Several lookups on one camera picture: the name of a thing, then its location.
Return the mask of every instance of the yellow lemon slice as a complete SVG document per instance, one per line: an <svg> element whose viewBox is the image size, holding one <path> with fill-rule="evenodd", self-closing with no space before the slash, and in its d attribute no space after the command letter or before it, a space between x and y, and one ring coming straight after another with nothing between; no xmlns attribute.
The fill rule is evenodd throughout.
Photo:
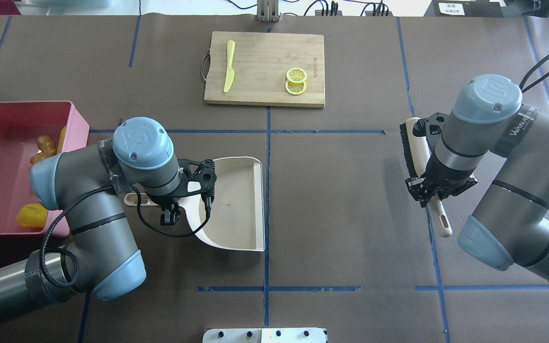
<svg viewBox="0 0 549 343"><path fill-rule="evenodd" d="M287 71L287 74L285 74L288 81L301 84L302 82L306 81L307 73L304 69L301 68L291 68Z"/></svg>
<svg viewBox="0 0 549 343"><path fill-rule="evenodd" d="M295 82L285 81L285 90L291 95L300 95L306 91L306 82L297 84Z"/></svg>

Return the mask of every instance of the knife blade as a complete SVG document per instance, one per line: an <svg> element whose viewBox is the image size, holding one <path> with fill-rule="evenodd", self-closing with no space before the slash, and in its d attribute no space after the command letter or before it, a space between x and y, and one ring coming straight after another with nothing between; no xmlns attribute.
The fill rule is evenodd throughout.
<svg viewBox="0 0 549 343"><path fill-rule="evenodd" d="M226 61L226 81L224 82L224 93L230 91L230 87L234 81L233 57L234 57L235 42L229 40L226 44L227 61Z"/></svg>

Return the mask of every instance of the pink bin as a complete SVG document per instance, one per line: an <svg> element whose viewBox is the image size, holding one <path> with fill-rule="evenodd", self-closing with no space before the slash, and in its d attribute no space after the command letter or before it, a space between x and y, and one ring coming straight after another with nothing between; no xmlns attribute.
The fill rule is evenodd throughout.
<svg viewBox="0 0 549 343"><path fill-rule="evenodd" d="M37 203L31 191L31 156L39 148L40 135L49 135L58 144L63 126L63 152L86 146L89 125L70 101L0 102L0 237L41 237L61 211L49 211L44 228L31 230L16 222L22 206ZM57 224L53 237L66 237L65 219Z"/></svg>

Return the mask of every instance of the dustpan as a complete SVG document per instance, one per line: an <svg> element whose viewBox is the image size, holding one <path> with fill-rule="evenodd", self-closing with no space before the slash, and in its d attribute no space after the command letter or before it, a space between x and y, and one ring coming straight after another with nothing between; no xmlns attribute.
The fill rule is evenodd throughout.
<svg viewBox="0 0 549 343"><path fill-rule="evenodd" d="M196 237L212 247L249 252L264 251L264 194L262 190L262 163L251 157L214 159L217 181L211 218ZM190 182L188 191L200 187ZM137 195L129 193L124 203L137 206ZM155 205L143 199L142 206ZM200 195L181 198L179 206L185 211L192 231L205 219Z"/></svg>

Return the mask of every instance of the cutting board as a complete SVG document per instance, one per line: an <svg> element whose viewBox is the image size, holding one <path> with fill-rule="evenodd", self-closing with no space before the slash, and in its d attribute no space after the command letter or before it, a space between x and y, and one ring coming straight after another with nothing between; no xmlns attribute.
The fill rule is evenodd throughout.
<svg viewBox="0 0 549 343"><path fill-rule="evenodd" d="M224 93L226 44L235 41L234 82ZM211 65L204 101L207 104L259 106L325 106L325 55L322 35L292 33L213 32ZM301 95L285 91L285 74L302 68L307 89Z"/></svg>

